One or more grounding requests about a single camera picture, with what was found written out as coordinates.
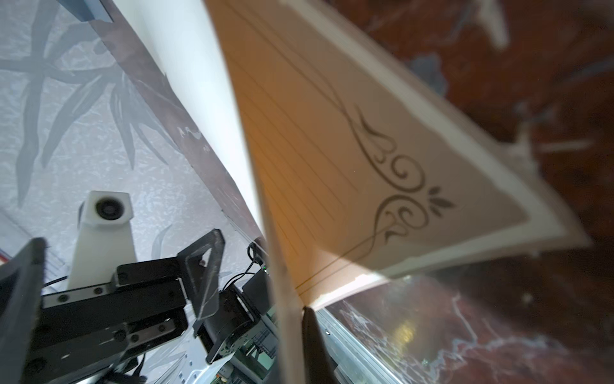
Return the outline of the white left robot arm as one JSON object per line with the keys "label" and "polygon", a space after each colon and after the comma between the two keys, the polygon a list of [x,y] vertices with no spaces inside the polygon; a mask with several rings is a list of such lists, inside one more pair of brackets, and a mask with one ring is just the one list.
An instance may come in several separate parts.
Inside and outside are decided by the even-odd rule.
{"label": "white left robot arm", "polygon": [[20,383],[144,383],[146,354],[191,331],[213,364],[262,329],[263,311],[221,286],[218,229],[173,258],[124,263],[106,283],[42,298]]}

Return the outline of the beige lined letter paper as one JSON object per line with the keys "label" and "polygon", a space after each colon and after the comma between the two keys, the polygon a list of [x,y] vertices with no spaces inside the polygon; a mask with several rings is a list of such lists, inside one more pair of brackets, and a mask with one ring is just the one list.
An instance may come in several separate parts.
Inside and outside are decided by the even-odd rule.
{"label": "beige lined letter paper", "polygon": [[545,253],[588,245],[561,197],[321,1],[208,1],[289,291],[401,383],[571,383],[533,317]]}

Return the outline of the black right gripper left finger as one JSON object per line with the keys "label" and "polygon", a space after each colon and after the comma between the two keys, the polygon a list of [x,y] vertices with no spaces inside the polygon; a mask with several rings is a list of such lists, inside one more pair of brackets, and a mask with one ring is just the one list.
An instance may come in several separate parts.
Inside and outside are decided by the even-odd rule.
{"label": "black right gripper left finger", "polygon": [[40,311],[46,248],[44,238],[33,238],[1,266],[2,383],[22,377]]}

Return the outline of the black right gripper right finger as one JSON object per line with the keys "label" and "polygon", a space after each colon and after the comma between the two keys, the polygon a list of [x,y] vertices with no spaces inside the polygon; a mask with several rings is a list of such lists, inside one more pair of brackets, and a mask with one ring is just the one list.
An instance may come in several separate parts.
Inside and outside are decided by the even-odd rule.
{"label": "black right gripper right finger", "polygon": [[310,384],[337,383],[316,313],[310,307],[303,308],[302,342],[306,382]]}

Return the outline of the dark blue envelope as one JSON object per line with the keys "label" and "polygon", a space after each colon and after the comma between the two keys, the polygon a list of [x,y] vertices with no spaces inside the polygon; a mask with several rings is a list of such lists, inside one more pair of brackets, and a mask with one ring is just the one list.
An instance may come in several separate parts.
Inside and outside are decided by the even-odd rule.
{"label": "dark blue envelope", "polygon": [[113,22],[108,10],[101,0],[58,0],[79,22]]}

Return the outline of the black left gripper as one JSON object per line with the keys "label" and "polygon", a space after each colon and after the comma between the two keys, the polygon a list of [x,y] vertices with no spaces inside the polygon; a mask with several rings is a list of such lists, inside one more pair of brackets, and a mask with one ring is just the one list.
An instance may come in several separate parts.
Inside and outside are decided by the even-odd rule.
{"label": "black left gripper", "polygon": [[225,239],[213,229],[177,254],[117,267],[108,283],[42,297],[21,383],[75,383],[122,375],[137,357],[219,309]]}

